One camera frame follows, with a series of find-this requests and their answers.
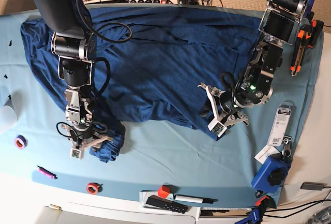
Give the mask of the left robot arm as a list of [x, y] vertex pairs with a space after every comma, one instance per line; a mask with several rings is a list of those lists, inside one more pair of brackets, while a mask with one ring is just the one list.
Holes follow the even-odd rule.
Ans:
[[314, 48], [321, 34], [323, 21], [313, 18], [315, 0], [268, 0], [259, 25], [260, 36], [252, 60], [238, 79], [229, 72], [220, 75], [223, 91], [200, 83], [207, 94], [207, 102], [200, 115], [212, 112], [207, 125], [210, 132], [221, 138], [228, 128], [237, 124], [249, 125], [249, 118], [241, 110], [267, 103], [275, 71], [282, 63], [284, 44], [294, 46], [290, 65], [291, 75], [301, 69], [304, 55]]

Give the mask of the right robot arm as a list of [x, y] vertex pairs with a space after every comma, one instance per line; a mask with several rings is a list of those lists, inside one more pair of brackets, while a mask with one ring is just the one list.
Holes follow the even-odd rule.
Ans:
[[85, 150], [103, 162], [114, 161], [124, 144], [124, 126], [110, 113], [94, 82], [95, 64], [110, 63], [96, 56], [91, 16], [83, 0], [33, 0], [46, 25], [53, 31], [51, 52], [58, 57], [57, 73], [66, 84], [65, 122], [57, 132], [71, 142], [70, 154], [82, 158]]

